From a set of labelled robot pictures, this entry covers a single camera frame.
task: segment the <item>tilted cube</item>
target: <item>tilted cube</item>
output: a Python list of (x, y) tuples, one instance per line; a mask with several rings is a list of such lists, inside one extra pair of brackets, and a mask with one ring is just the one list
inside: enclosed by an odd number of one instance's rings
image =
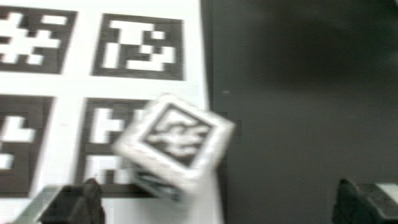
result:
[(170, 94), (149, 103), (143, 111), (140, 121), (131, 123), (117, 139), (113, 151), (138, 165), (134, 175), (143, 179), (136, 184), (158, 196), (163, 193), (149, 180), (159, 180), (172, 192), (193, 194), (223, 155), (234, 124)]

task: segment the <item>gray surface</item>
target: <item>gray surface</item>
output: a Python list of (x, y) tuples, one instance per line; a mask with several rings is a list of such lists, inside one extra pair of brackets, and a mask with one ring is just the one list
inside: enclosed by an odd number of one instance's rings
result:
[(213, 110), (239, 124), (227, 224), (330, 223), (342, 177), (398, 181), (398, 7), (204, 1)]

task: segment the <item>black and white marker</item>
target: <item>black and white marker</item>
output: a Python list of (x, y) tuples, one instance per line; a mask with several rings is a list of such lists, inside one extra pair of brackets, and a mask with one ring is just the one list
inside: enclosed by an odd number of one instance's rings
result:
[(174, 202), (193, 195), (223, 154), (234, 124), (165, 94), (113, 144), (138, 167), (136, 184)]

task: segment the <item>printed marker sheet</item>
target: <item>printed marker sheet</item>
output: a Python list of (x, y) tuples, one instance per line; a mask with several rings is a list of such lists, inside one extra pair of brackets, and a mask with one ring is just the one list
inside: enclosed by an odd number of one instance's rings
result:
[(222, 223), (214, 178), (186, 215), (131, 191), (110, 151), (163, 93), (206, 109), (198, 0), (1, 0), (0, 223), (90, 177), (108, 224)]

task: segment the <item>black wall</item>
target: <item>black wall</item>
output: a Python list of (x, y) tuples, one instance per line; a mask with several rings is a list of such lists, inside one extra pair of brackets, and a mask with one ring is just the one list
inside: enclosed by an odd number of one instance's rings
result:
[(330, 223), (342, 177), (398, 182), (398, 6), (204, 0), (227, 224)]

